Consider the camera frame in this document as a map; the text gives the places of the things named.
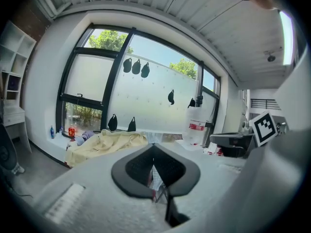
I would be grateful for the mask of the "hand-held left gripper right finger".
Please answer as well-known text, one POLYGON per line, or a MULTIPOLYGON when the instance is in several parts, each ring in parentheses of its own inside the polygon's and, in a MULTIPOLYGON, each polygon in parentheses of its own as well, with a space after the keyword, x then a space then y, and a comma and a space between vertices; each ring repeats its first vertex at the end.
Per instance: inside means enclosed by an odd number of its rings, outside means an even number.
POLYGON ((154 144, 154 166, 170 196, 185 196, 199 182, 199 166, 160 144, 154 144))

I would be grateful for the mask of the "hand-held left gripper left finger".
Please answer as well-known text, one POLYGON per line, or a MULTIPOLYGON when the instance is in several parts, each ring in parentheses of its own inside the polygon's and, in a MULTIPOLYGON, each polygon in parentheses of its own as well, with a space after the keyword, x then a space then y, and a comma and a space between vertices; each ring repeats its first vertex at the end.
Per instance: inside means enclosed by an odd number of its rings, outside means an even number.
POLYGON ((115 185, 126 195, 138 199, 151 199, 153 191, 148 187, 154 165, 153 145, 149 144, 122 157, 111 168, 115 185))

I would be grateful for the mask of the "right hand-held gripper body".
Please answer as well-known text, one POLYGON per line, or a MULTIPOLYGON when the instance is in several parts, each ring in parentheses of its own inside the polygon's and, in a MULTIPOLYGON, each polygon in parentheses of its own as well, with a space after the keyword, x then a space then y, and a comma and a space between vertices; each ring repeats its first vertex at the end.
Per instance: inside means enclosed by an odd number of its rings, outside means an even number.
POLYGON ((247 112, 242 123, 242 134, 253 135, 258 147, 287 133, 288 126, 281 110, 256 109, 255 113, 247 112))

